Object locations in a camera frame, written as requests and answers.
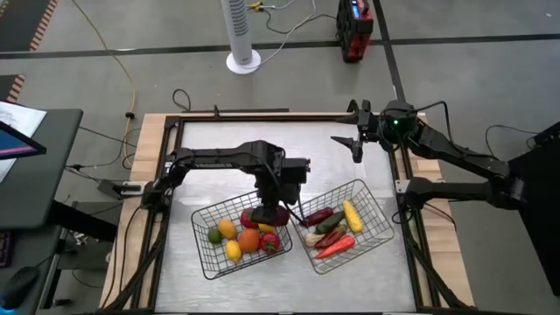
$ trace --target green cucumber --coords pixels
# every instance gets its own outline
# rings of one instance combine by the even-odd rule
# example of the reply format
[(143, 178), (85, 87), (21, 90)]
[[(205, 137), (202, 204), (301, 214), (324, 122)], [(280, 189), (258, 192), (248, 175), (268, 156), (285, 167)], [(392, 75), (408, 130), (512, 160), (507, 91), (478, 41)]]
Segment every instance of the green cucumber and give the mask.
[(324, 221), (317, 225), (315, 229), (315, 234), (323, 235), (330, 232), (332, 229), (336, 228), (339, 223), (344, 219), (343, 212), (333, 213), (330, 217), (326, 218)]

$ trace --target battery pack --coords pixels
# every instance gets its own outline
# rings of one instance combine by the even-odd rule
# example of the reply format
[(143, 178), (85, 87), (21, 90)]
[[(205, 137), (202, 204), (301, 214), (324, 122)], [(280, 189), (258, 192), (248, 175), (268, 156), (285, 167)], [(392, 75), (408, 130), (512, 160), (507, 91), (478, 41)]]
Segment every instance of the battery pack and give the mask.
[(348, 63), (362, 60), (374, 30), (374, 18), (368, 1), (340, 0), (336, 28), (342, 59)]

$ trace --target concrete floor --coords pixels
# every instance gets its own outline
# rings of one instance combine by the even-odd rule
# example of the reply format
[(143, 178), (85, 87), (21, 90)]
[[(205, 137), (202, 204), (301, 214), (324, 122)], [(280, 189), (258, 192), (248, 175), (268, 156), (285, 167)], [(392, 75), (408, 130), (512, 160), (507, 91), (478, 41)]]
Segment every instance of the concrete floor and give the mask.
[[(228, 42), (219, 1), (121, 0), (81, 1), (111, 48), (222, 45)], [(282, 4), (285, 1), (273, 1)], [(553, 0), (406, 0), (381, 1), (389, 35), (394, 39), (515, 35), (560, 32), (560, 4)], [(318, 11), (335, 14), (337, 1), (318, 1)], [(311, 12), (309, 1), (296, 1), (274, 13), (273, 25), (289, 29)], [(265, 16), (251, 13), (255, 42), (282, 39), (264, 28)], [(332, 39), (334, 22), (322, 18), (294, 32), (291, 41)], [(373, 38), (378, 39), (376, 30)], [(60, 0), (43, 42), (44, 52), (102, 49), (93, 30), (69, 0)], [(407, 101), (422, 106), (445, 100), (450, 105), (455, 140), (486, 151), (484, 129), (496, 123), (542, 130), (560, 117), (560, 42), (528, 41), (486, 44), (394, 46)], [(261, 52), (268, 56), (271, 51)], [(369, 47), (356, 65), (344, 64), (337, 48), (287, 49), (251, 76), (231, 74), (225, 52), (122, 57), (138, 88), (138, 119), (145, 113), (178, 112), (171, 101), (175, 88), (186, 89), (194, 109), (290, 108), (293, 111), (346, 109), (351, 98), (369, 99), (381, 110), (394, 99), (385, 52)], [(20, 101), (36, 109), (80, 108), (82, 126), (121, 137), (129, 110), (130, 86), (108, 57), (0, 60), (0, 74), (25, 74)], [(443, 130), (443, 111), (427, 113)], [(137, 135), (131, 137), (136, 141)], [(509, 159), (525, 148), (525, 135), (496, 129), (494, 152)], [(104, 163), (118, 143), (79, 132), (69, 163)], [(448, 181), (478, 178), (442, 163)], [(101, 178), (127, 178), (119, 165), (90, 170)], [(58, 199), (97, 201), (108, 197), (96, 184), (67, 174)], [(484, 310), (560, 313), (560, 299), (550, 293), (536, 253), (518, 213), (484, 203), (452, 204), (458, 236), (476, 305)], [(91, 276), (91, 284), (103, 275)], [(71, 277), (59, 285), (61, 297), (73, 298), (80, 310), (92, 310), (101, 292), (81, 287)], [(57, 308), (50, 314), (75, 312)]]

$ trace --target lemon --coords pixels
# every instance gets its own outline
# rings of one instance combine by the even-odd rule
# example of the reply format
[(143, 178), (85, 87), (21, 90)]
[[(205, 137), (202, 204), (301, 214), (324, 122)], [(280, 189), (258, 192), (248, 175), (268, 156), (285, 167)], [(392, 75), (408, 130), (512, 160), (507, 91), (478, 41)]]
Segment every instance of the lemon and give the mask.
[(237, 241), (228, 241), (226, 244), (226, 254), (232, 262), (237, 263), (242, 258), (242, 249)]

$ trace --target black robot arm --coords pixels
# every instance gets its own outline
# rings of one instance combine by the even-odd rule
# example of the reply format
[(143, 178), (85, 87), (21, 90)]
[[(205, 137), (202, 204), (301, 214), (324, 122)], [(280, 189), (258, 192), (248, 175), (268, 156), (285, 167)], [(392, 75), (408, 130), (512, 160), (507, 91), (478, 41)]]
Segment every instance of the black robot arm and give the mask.
[(524, 184), (519, 178), (510, 176), (508, 163), (456, 145), (418, 119), (418, 110), (403, 101), (390, 101), (379, 115), (374, 115), (369, 101), (362, 102), (362, 109), (352, 101), (348, 111), (353, 113), (339, 119), (339, 122), (356, 124), (358, 139), (338, 136), (332, 139), (352, 151), (355, 163), (361, 162), (363, 143), (377, 142), (385, 151), (403, 146), (419, 157), (440, 159), (487, 179), (487, 182), (479, 184), (432, 183), (426, 178), (401, 180), (396, 185), (397, 194), (411, 208), (422, 208), (426, 201), (434, 198), (484, 200), (495, 207), (519, 208)]
[(309, 159), (286, 158), (283, 148), (265, 141), (243, 143), (232, 149), (181, 148), (169, 171), (144, 189), (143, 207), (163, 211), (170, 206), (169, 192), (183, 183), (190, 170), (238, 169), (255, 176), (255, 188), (262, 205), (254, 209), (251, 220), (271, 224), (276, 220), (278, 202), (298, 202), (301, 184), (310, 171)]

